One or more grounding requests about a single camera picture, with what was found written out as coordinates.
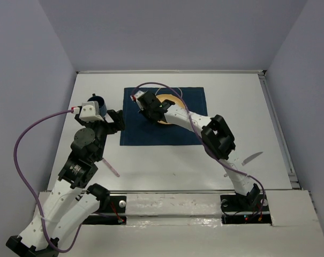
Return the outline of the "blue whale cloth placemat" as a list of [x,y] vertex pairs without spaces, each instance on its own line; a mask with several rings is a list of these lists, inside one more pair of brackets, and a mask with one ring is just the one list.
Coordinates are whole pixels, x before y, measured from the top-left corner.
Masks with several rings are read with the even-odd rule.
[[[185,101],[190,111],[208,115],[205,91],[202,87],[173,88]],[[121,146],[190,146],[200,145],[195,134],[185,128],[151,123],[139,113],[130,96],[132,87],[124,89],[123,118],[125,130],[120,134]]]

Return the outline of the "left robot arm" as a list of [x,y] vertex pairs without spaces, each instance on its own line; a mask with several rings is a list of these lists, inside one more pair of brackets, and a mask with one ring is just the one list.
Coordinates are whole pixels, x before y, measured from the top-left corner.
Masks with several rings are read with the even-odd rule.
[[17,140],[13,159],[16,170],[35,198],[39,212],[6,246],[18,256],[57,256],[71,233],[78,234],[83,221],[96,211],[108,208],[110,192],[99,184],[88,185],[97,172],[96,163],[103,160],[108,135],[125,129],[122,110],[108,110],[112,122],[99,114],[93,102],[66,111],[74,114],[82,128],[74,135],[71,152],[58,174],[54,188],[44,203],[39,201],[18,164]]

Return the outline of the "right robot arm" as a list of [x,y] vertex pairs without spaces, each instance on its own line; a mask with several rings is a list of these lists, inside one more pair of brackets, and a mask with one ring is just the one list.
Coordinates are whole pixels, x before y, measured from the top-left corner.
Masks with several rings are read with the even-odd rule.
[[193,132],[200,139],[206,153],[224,167],[237,195],[238,206],[249,210],[256,204],[260,188],[253,178],[238,170],[239,162],[229,156],[236,148],[235,137],[222,116],[208,117],[196,114],[174,101],[160,101],[150,91],[139,90],[131,99],[148,120],[162,121]]

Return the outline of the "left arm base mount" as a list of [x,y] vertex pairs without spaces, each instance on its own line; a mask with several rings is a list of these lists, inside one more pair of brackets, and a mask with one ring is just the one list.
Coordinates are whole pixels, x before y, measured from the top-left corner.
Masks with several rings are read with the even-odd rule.
[[99,209],[90,214],[83,225],[126,225],[126,202],[125,195],[111,195],[108,202],[101,201]]

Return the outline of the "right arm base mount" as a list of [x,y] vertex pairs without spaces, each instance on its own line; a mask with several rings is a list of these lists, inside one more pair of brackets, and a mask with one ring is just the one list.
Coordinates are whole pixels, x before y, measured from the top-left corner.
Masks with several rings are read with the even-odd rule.
[[259,195],[252,207],[243,207],[235,194],[220,196],[221,221],[223,225],[272,224],[267,197]]

